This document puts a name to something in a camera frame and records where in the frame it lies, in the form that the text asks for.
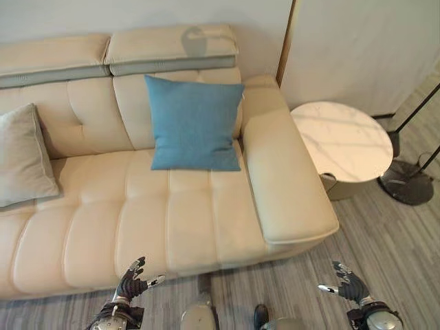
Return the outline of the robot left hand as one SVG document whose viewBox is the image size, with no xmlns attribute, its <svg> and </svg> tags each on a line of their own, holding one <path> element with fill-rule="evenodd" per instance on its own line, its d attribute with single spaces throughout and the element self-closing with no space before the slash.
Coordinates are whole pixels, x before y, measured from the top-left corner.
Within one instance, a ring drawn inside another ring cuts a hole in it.
<svg viewBox="0 0 440 330">
<path fill-rule="evenodd" d="M 130 265 L 116 287 L 112 299 L 113 303 L 125 303 L 126 305 L 130 305 L 135 297 L 143 294 L 148 288 L 159 285 L 165 281 L 165 274 L 142 280 L 140 274 L 144 271 L 145 264 L 146 258 L 141 256 Z"/>
</svg>

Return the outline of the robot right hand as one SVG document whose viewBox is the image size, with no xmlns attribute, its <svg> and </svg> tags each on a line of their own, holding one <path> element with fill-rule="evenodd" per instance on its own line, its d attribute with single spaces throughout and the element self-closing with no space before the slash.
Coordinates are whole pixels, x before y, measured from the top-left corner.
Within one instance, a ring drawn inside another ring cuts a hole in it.
<svg viewBox="0 0 440 330">
<path fill-rule="evenodd" d="M 339 261 L 332 261 L 331 264 L 336 276 L 341 279 L 341 283 L 338 286 L 319 284 L 318 289 L 361 305 L 361 302 L 370 296 L 369 289 L 364 281 L 345 264 Z"/>
</svg>

